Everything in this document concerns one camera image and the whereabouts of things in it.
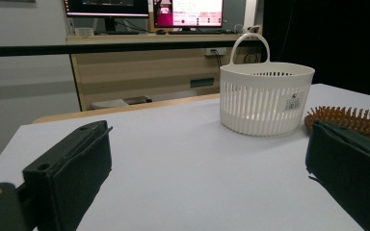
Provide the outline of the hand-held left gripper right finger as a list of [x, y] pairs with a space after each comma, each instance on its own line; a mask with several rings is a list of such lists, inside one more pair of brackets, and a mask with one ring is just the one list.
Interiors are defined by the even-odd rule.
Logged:
[[305, 156], [307, 171], [365, 230], [370, 231], [370, 139], [316, 120]]

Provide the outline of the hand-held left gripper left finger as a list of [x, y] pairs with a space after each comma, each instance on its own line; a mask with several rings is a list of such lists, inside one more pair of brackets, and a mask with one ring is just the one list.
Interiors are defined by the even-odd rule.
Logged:
[[83, 125], [22, 170], [39, 231], [76, 231], [112, 170], [105, 120]]

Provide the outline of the brown wooden hairbrush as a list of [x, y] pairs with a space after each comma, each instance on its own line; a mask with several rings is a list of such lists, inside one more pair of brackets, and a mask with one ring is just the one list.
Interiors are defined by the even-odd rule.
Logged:
[[311, 108], [304, 118], [307, 132], [315, 120], [323, 120], [353, 130], [370, 139], [370, 110], [352, 107], [318, 106]]

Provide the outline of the white slotted plastic basket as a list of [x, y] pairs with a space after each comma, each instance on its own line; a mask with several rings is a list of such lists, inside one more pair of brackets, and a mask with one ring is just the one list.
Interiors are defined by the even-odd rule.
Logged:
[[269, 137], [297, 129], [315, 69], [272, 62], [220, 68], [221, 124], [237, 133]]

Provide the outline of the light wooden desk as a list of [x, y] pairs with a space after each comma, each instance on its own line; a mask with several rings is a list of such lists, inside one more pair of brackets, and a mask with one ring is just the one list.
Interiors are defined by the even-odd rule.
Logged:
[[[140, 43], [173, 41], [236, 41], [237, 35], [117, 35], [68, 37], [67, 44]], [[206, 48], [71, 54], [80, 108], [101, 101], [160, 94], [215, 93], [219, 90], [224, 56], [204, 55]], [[213, 78], [213, 86], [191, 88], [193, 79]]]

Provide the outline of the black curtain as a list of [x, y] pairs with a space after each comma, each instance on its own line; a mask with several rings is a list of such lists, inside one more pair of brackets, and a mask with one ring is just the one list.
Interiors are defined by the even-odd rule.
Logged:
[[313, 81], [370, 94], [370, 0], [264, 0], [271, 59], [315, 69]]

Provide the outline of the small white box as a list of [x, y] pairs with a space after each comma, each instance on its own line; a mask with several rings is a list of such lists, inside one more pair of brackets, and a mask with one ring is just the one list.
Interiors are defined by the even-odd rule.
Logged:
[[89, 38], [94, 35], [93, 28], [75, 28], [74, 33], [77, 37]]

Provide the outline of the white cabinet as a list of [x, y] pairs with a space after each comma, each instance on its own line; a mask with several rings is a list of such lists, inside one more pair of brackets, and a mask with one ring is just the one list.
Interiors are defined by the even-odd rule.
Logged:
[[[0, 1], [0, 46], [65, 43], [61, 0]], [[0, 57], [0, 153], [19, 126], [79, 110], [67, 55]]]

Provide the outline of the dark rectangular desk plate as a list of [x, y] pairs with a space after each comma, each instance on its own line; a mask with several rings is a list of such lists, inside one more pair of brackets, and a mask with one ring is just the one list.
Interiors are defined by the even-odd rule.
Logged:
[[201, 78], [201, 79], [193, 79], [190, 81], [191, 88], [201, 88], [201, 87], [209, 87], [213, 86], [215, 80], [213, 78]]

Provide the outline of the dark-screen computer monitor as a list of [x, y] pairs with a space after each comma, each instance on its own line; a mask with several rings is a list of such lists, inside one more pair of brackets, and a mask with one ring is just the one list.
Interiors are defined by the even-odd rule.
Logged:
[[147, 0], [63, 0], [67, 17], [148, 17]]

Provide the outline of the white power socket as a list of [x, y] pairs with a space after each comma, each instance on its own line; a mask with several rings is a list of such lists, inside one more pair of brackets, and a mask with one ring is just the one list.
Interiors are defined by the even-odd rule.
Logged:
[[226, 54], [226, 47], [215, 47], [215, 48], [206, 48], [204, 55], [209, 56], [224, 56]]

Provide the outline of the black keyboard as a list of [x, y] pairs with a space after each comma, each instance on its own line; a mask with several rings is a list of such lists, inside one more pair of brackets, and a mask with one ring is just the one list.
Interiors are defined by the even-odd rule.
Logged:
[[214, 31], [169, 31], [169, 35], [222, 35], [226, 34], [226, 30]]

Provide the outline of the pink-screen computer monitor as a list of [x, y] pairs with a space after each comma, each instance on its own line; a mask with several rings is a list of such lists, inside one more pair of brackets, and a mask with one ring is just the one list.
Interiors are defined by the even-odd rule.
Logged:
[[220, 28], [224, 0], [152, 0], [157, 28]]

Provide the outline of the black horizontal frame bar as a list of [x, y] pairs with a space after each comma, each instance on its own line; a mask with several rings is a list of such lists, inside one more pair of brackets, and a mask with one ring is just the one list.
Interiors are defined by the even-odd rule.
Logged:
[[0, 57], [232, 47], [232, 40], [0, 46]]

